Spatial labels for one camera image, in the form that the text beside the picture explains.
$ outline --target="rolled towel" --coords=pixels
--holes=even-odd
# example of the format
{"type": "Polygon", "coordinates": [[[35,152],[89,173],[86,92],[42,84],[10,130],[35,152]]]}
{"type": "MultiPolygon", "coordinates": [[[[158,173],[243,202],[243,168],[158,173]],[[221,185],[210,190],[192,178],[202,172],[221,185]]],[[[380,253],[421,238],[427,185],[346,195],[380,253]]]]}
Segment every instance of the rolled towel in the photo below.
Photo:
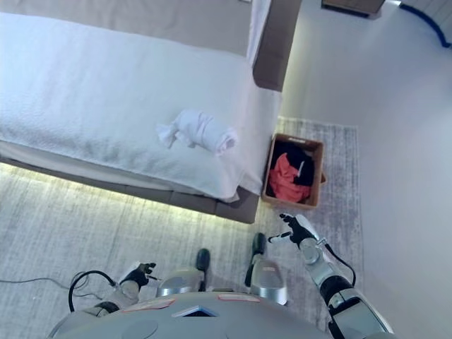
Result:
{"type": "Polygon", "coordinates": [[[156,131],[168,148],[178,139],[189,147],[199,145],[217,156],[234,147],[238,141],[232,127],[194,109],[184,109],[170,125],[157,125],[156,131]]]}

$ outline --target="gray rug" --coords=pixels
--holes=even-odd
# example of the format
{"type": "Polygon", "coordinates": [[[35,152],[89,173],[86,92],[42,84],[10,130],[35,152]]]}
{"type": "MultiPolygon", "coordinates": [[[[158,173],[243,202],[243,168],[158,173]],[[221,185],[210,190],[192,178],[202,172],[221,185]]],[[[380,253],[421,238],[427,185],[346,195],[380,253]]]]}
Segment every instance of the gray rug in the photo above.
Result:
{"type": "MultiPolygon", "coordinates": [[[[319,207],[304,214],[355,267],[362,286],[356,128],[280,119],[278,131],[326,144],[328,183],[319,207]]],[[[256,223],[244,225],[0,164],[0,279],[50,276],[68,285],[74,273],[90,269],[117,279],[136,260],[155,261],[155,275],[165,277],[192,265],[198,249],[206,247],[212,254],[208,285],[245,291],[251,240],[256,232],[288,230],[279,221],[281,211],[302,212],[261,202],[256,223]]],[[[270,245],[268,256],[287,279],[289,308],[325,330],[326,308],[295,245],[270,245]]],[[[142,298],[151,298],[155,286],[143,289],[142,298]]],[[[0,338],[45,338],[69,311],[67,291],[50,282],[0,288],[0,338]]],[[[85,290],[105,294],[108,285],[92,278],[85,290]]],[[[77,298],[75,305],[93,302],[77,298]]]]}

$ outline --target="black cable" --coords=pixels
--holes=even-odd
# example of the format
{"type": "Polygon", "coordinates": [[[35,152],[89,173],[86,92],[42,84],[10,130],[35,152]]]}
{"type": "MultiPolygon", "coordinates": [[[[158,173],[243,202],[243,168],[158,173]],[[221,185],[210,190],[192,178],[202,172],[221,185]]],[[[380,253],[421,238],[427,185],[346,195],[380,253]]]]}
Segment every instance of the black cable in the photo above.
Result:
{"type": "Polygon", "coordinates": [[[90,274],[98,274],[101,275],[102,277],[104,277],[105,279],[108,280],[108,283],[114,287],[116,286],[116,282],[111,279],[106,273],[103,273],[101,270],[89,270],[88,272],[84,272],[81,273],[76,279],[74,279],[74,281],[71,284],[71,287],[69,288],[69,295],[68,295],[68,302],[69,302],[69,310],[71,312],[74,312],[74,308],[73,308],[73,302],[72,302],[72,294],[74,289],[76,288],[77,283],[85,276],[88,276],[90,274]]]}
{"type": "MultiPolygon", "coordinates": [[[[77,274],[74,275],[74,277],[71,280],[71,284],[73,283],[73,281],[81,274],[83,274],[84,271],[78,272],[77,274]]],[[[34,283],[36,281],[50,281],[51,283],[54,283],[56,286],[64,289],[64,290],[69,290],[70,287],[63,285],[62,283],[60,283],[58,280],[55,280],[54,278],[49,278],[49,277],[39,277],[39,278],[33,278],[33,279],[27,279],[27,280],[4,280],[4,279],[0,279],[0,283],[5,283],[5,284],[26,284],[26,283],[34,283]]],[[[86,277],[86,279],[79,285],[77,286],[77,288],[75,288],[75,290],[79,290],[83,287],[85,287],[89,282],[88,277],[86,277]]],[[[101,297],[99,297],[97,294],[95,293],[85,293],[84,295],[77,295],[77,294],[73,294],[74,297],[87,297],[88,295],[92,295],[94,297],[96,297],[99,300],[102,300],[101,297]]]]}
{"type": "Polygon", "coordinates": [[[345,266],[347,266],[353,273],[353,281],[352,281],[352,286],[355,286],[356,283],[356,272],[353,269],[352,266],[350,266],[348,263],[346,263],[344,260],[342,260],[336,253],[334,253],[333,249],[331,248],[330,244],[325,244],[325,248],[328,250],[328,252],[331,253],[332,256],[334,256],[339,262],[341,262],[342,264],[344,264],[345,266]]]}

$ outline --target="white bedspread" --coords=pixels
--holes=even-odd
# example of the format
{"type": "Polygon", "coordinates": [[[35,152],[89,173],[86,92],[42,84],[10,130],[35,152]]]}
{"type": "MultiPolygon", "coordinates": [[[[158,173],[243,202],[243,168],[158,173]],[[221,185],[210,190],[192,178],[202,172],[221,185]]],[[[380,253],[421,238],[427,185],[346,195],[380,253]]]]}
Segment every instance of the white bedspread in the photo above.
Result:
{"type": "Polygon", "coordinates": [[[0,13],[0,139],[231,198],[256,194],[278,110],[244,57],[49,18],[0,13]],[[184,108],[236,128],[222,157],[160,145],[184,108]]]}

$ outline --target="black cloth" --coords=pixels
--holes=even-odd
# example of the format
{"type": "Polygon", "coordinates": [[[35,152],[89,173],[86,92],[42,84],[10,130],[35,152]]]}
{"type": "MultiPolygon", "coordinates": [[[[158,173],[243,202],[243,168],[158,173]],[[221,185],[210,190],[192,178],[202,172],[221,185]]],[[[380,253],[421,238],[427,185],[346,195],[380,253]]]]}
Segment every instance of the black cloth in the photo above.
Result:
{"type": "Polygon", "coordinates": [[[299,169],[302,162],[304,162],[302,172],[298,178],[294,179],[294,184],[312,186],[314,182],[314,161],[299,146],[290,141],[275,142],[270,168],[275,168],[278,158],[284,153],[287,153],[287,160],[289,160],[290,166],[296,169],[299,169]]]}

